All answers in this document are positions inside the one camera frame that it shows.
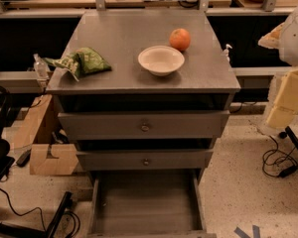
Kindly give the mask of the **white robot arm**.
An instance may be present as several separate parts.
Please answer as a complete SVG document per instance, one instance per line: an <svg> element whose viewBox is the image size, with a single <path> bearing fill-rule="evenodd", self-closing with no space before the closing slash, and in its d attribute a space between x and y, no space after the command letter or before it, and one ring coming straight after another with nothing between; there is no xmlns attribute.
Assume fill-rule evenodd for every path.
<svg viewBox="0 0 298 238"><path fill-rule="evenodd" d="M264 48L277 49L279 58L293 67L281 84L266 118L271 128L288 126L298 114L298 6L287 19L258 41Z"/></svg>

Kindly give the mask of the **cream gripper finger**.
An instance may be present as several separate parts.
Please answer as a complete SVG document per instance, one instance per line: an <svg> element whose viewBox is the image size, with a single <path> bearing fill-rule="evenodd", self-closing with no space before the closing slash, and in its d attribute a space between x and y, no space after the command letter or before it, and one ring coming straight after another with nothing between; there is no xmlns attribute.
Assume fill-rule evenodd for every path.
<svg viewBox="0 0 298 238"><path fill-rule="evenodd" d="M283 23L279 24L268 34L262 36L259 39L258 44L261 47L264 47L267 49L279 49L279 39L280 39L282 27L283 27Z"/></svg>
<svg viewBox="0 0 298 238"><path fill-rule="evenodd" d="M298 67L281 77L272 109L266 118L266 124L274 129L285 128L298 114Z"/></svg>

